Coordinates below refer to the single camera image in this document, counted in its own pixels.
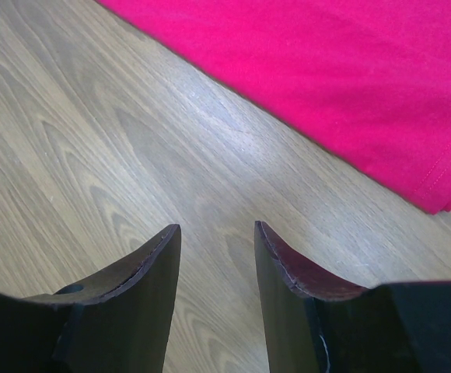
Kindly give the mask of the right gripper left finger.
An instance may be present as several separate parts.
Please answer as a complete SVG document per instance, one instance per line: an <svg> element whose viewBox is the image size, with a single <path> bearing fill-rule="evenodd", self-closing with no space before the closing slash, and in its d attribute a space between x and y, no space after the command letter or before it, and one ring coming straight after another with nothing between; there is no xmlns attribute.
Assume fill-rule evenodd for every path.
<svg viewBox="0 0 451 373"><path fill-rule="evenodd" d="M173 224L51 295L0 293L0 372L160 372L180 251Z"/></svg>

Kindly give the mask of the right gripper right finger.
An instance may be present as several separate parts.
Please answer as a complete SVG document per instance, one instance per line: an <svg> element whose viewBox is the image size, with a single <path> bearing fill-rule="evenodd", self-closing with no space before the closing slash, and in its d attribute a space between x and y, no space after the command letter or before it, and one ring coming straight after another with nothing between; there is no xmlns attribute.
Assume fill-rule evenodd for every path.
<svg viewBox="0 0 451 373"><path fill-rule="evenodd" d="M254 228L272 372L451 372L451 281L364 288Z"/></svg>

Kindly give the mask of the red t shirt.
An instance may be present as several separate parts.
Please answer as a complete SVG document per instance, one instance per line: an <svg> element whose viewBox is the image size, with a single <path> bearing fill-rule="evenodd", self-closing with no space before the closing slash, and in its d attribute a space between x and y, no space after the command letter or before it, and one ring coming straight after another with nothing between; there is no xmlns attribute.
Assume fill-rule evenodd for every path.
<svg viewBox="0 0 451 373"><path fill-rule="evenodd" d="M429 214L451 210L451 1L107 1Z"/></svg>

